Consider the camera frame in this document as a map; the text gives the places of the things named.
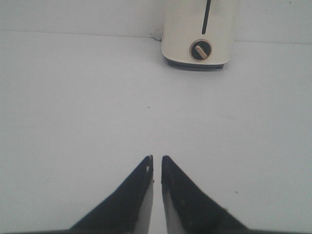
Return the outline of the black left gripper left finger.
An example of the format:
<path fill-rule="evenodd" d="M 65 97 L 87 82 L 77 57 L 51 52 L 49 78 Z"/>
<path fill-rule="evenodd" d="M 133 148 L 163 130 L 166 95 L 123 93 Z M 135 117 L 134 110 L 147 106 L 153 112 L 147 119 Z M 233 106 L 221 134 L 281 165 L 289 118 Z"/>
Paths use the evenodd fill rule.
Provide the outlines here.
<path fill-rule="evenodd" d="M 146 156 L 118 188 L 71 231 L 148 231 L 153 205 L 153 157 Z"/>

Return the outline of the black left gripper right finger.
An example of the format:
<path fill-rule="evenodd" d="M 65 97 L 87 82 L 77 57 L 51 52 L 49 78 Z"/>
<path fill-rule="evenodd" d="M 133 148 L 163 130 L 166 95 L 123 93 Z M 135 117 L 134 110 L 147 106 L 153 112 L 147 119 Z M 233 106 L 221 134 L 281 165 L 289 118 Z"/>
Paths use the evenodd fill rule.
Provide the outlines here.
<path fill-rule="evenodd" d="M 202 192 L 169 156 L 162 158 L 161 184 L 167 230 L 248 229 Z"/>

